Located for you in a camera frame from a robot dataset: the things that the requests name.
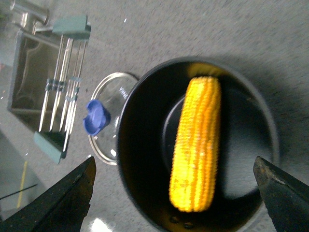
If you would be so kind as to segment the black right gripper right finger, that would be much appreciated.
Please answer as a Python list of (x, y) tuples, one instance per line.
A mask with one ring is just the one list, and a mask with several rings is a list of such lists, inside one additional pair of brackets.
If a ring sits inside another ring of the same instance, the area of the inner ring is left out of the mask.
[(278, 232), (309, 230), (309, 186), (256, 157), (253, 172), (267, 213)]

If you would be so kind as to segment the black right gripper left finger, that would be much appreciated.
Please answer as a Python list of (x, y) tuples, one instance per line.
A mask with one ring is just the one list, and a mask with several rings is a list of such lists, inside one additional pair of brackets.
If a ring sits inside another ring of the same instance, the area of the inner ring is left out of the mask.
[(96, 162), (89, 157), (17, 213), (1, 222), (2, 232), (78, 232), (90, 208)]

